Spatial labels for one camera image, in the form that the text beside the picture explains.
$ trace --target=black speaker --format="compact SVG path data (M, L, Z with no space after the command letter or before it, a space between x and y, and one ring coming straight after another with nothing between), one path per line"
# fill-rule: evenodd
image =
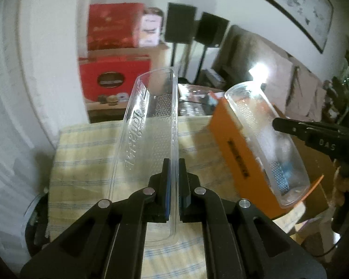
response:
M167 25L164 39L170 43L189 44L194 31L196 7L168 3Z
M229 20L210 13L203 13L195 35L195 40L206 47L219 47Z

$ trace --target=transparent plastic tray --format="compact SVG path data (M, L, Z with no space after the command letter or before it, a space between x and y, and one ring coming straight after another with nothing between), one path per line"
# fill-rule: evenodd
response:
M253 81L231 87L225 97L280 206L295 204L306 194L310 181L291 137L273 129L272 121L278 117L273 106Z
M148 223L145 246L175 243L178 181L178 82L171 68L140 75L133 86L118 151L110 200L128 198L147 187L170 158L171 204L167 223Z

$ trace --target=bright light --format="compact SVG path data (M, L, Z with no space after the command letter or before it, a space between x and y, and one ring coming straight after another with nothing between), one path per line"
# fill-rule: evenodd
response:
M263 63L257 63L248 72L252 75L253 81L259 85L265 83L269 75L269 70Z

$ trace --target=red gift box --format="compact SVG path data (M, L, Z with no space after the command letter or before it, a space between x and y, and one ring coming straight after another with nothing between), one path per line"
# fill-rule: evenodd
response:
M90 5L88 50L138 47L144 8L142 3Z
M80 64L80 76L84 97L90 101L103 102L107 97L116 96L112 99L117 100L117 103L127 102L136 78L148 71L148 55L106 56L83 61Z

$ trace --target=black clamp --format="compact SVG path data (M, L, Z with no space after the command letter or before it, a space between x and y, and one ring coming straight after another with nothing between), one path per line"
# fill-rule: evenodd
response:
M201 222L207 278L322 279L322 265L247 199L203 188L180 159L180 220Z
M139 279L147 222L169 218L170 162L128 199L103 199L34 256L22 279ZM323 267L248 200L221 199L179 160L179 213L201 222L208 279L325 279Z
M298 137L307 147L328 155L340 162L340 174L349 177L349 129L320 122L301 122L293 119L273 120L276 131ZM331 224L332 230L344 234L349 229L349 192L345 193L345 203L336 207Z

